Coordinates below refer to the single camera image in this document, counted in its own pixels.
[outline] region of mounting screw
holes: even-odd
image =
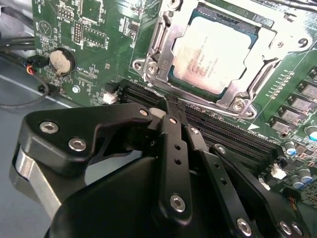
[[[196,128],[190,128],[190,130],[194,133],[194,134],[196,134],[196,135],[198,135],[199,134],[199,132],[198,132],[198,130],[196,129]]]
[[[80,93],[80,87],[78,85],[74,85],[72,90],[73,90],[73,93]]]
[[[139,112],[144,115],[144,116],[147,116],[148,115],[148,112],[147,111],[144,111],[143,109],[140,109]]]
[[[186,208],[186,204],[183,200],[183,198],[181,198],[178,195],[172,195],[169,199],[170,201],[170,205],[172,206],[172,208],[176,211],[176,212],[184,212],[185,208]]]
[[[288,234],[288,235],[291,235],[291,234],[292,234],[291,229],[289,228],[289,226],[288,226],[285,222],[280,221],[279,225],[281,226],[282,230],[283,230],[286,234]]]
[[[177,123],[177,121],[176,121],[174,118],[169,118],[169,121],[170,121],[171,123],[173,123],[173,124],[176,124],[176,123]]]
[[[158,71],[158,66],[152,62],[148,64],[148,71],[150,74],[155,74]]]
[[[226,153],[226,150],[221,147],[221,146],[218,146],[218,150],[220,151],[221,154],[225,154]]]
[[[236,112],[240,112],[244,109],[244,102],[242,100],[236,100],[234,101],[232,107]]]
[[[245,236],[249,237],[252,235],[251,227],[244,219],[239,218],[237,220],[237,225]]]
[[[84,151],[87,147],[86,142],[79,138],[72,138],[68,142],[68,146],[77,152]]]
[[[169,0],[167,6],[170,9],[177,9],[180,6],[180,1],[181,0]]]
[[[299,234],[299,235],[303,235],[303,232],[302,230],[295,224],[295,223],[292,223],[292,227],[294,228],[294,230],[296,230],[296,232]]]
[[[58,132],[58,125],[51,121],[45,121],[40,124],[40,129],[44,133],[54,134]]]

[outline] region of capacitor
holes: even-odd
[[[306,126],[304,131],[306,132],[310,140],[317,141],[317,126],[316,125]]]
[[[313,181],[311,171],[309,169],[298,170],[298,175],[301,177],[303,183],[310,183]]]
[[[286,154],[288,154],[288,155],[296,155],[297,154],[293,141],[286,141],[284,143],[284,147],[286,150]]]
[[[304,186],[304,183],[301,181],[301,177],[299,177],[298,175],[292,176],[291,181],[295,189],[300,189]]]

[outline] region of green circuit board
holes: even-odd
[[[209,2],[251,20],[270,24],[267,19],[221,0]],[[289,9],[265,0],[257,2],[276,11]],[[83,106],[101,105],[105,85],[110,81],[128,79],[145,86],[141,76],[133,70],[132,61],[146,57],[160,3],[160,0],[33,0],[36,53],[49,57],[51,51],[62,47],[69,50],[76,60],[75,70],[66,77],[57,76],[49,66],[40,69],[39,74],[58,86],[60,95]],[[269,124],[293,93],[300,94],[298,87],[305,80],[313,83],[309,73],[317,65],[317,15],[303,11],[301,15],[305,16],[303,26],[312,36],[313,44],[306,51],[289,53],[282,61],[253,103],[258,111],[256,118],[244,120],[218,116],[273,143],[293,141],[305,146],[309,154],[303,151],[290,159],[302,163],[298,168],[311,170],[314,182],[303,188],[302,197],[305,203],[314,206],[317,202],[317,142],[309,140],[304,128],[317,123],[317,100],[309,99],[313,107],[286,136]],[[73,92],[75,85],[80,88],[79,93]],[[273,189],[291,187],[289,178],[296,174],[297,169],[286,171],[289,176]]]

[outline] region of black cable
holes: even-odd
[[[34,44],[35,39],[33,36],[27,36],[27,37],[15,37],[15,38],[8,38],[8,39],[1,39],[0,45],[19,45],[19,44]]]
[[[13,63],[13,64],[15,64],[15,65],[17,65],[25,70],[25,68],[22,66],[22,64],[25,60],[24,58],[14,54],[14,53],[11,53],[11,52],[0,52],[0,57],[10,61],[11,63]],[[44,89],[45,89],[45,92],[38,99],[31,101],[29,103],[17,104],[17,105],[0,104],[0,108],[3,108],[3,109],[21,109],[21,108],[33,106],[33,105],[41,102],[49,94],[49,86],[41,77],[36,76],[36,75],[33,75],[33,77],[35,77],[44,86]]]
[[[290,6],[295,9],[299,10],[306,10],[306,11],[313,11],[317,12],[317,5],[313,3],[304,3],[304,2],[298,2],[298,1],[293,1],[293,0],[270,0],[275,3],[279,3],[285,6]]]
[[[35,50],[34,44],[0,46],[0,51],[33,51],[33,50]]]
[[[27,16],[23,15],[21,12],[19,12],[18,10],[15,10],[12,7],[9,7],[9,6],[1,7],[1,12],[21,21],[24,25],[26,25],[30,29],[33,29],[34,27],[32,19],[28,18]]]

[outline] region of cpu socket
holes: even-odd
[[[145,82],[189,104],[253,119],[252,101],[279,63],[307,50],[312,38],[285,13],[249,0],[220,2],[261,21],[205,1],[163,0],[147,56],[132,66]]]

